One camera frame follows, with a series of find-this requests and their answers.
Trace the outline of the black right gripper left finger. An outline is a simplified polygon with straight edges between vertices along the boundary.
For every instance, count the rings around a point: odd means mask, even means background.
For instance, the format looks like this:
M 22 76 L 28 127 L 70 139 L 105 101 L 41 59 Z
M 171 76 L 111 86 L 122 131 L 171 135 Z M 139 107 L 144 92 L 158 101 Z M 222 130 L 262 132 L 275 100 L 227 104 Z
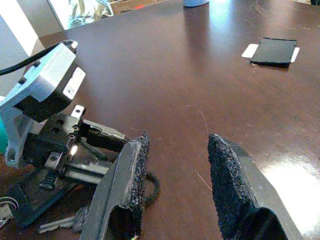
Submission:
M 97 185 L 79 240 L 137 240 L 142 234 L 150 137 L 127 142 Z

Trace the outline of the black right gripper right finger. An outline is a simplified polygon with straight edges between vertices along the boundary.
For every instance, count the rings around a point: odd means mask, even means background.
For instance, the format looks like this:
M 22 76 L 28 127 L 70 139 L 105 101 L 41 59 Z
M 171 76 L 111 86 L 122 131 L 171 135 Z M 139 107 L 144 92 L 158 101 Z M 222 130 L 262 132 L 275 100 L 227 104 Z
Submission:
M 240 145 L 210 133 L 207 151 L 223 240 L 304 240 L 274 186 Z

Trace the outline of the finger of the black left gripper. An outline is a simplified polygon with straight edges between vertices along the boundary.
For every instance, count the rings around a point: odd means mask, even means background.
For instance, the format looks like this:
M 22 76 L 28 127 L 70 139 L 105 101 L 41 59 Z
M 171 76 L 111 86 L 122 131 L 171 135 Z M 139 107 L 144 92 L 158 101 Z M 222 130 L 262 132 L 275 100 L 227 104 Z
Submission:
M 80 125 L 80 136 L 90 146 L 121 152 L 131 139 L 118 130 L 84 119 Z

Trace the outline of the green leafy plant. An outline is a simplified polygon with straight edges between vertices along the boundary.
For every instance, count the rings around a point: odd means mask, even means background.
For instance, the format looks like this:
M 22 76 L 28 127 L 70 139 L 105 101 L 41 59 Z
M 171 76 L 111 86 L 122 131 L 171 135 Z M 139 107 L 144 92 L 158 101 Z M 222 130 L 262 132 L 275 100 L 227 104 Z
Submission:
M 68 29 L 114 16 L 109 0 L 68 0 L 68 5 Z

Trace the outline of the cardboard box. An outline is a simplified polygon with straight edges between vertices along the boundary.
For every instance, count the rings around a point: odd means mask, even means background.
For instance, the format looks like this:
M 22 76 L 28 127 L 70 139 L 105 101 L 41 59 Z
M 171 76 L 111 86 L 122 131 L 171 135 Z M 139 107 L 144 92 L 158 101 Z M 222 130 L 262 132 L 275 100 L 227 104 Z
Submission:
M 174 0 L 115 0 L 110 2 L 113 14 L 120 15 L 122 13 L 142 9 L 151 5 Z

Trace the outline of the black wallet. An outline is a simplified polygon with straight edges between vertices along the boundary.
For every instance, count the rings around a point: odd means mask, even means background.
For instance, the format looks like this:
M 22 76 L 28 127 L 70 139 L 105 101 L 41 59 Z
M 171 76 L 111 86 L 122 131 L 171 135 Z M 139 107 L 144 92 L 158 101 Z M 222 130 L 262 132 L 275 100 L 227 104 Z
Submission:
M 263 37 L 253 57 L 250 59 L 250 63 L 269 67 L 288 68 L 296 46 L 296 39 Z

